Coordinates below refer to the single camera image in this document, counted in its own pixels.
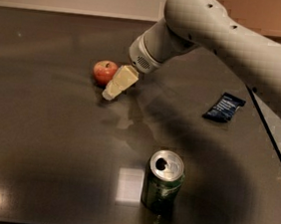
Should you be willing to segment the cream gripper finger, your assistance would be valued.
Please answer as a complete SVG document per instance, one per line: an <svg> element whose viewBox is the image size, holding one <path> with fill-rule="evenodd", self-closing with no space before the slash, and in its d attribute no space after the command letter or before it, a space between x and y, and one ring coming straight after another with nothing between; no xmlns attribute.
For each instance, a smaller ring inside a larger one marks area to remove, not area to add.
<svg viewBox="0 0 281 224"><path fill-rule="evenodd" d="M134 85L138 79L139 73L133 66L122 65L103 90L102 97L107 101L113 100L131 85Z"/></svg>

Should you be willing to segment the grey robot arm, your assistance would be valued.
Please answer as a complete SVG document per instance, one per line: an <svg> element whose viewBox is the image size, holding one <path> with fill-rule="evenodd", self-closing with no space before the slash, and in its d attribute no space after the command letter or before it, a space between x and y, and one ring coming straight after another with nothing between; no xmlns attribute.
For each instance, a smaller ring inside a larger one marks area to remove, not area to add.
<svg viewBox="0 0 281 224"><path fill-rule="evenodd" d="M140 73L198 47L215 53L281 118L281 45L233 21L215 0L166 0L163 17L131 44L130 63L109 81L103 97L113 100Z"/></svg>

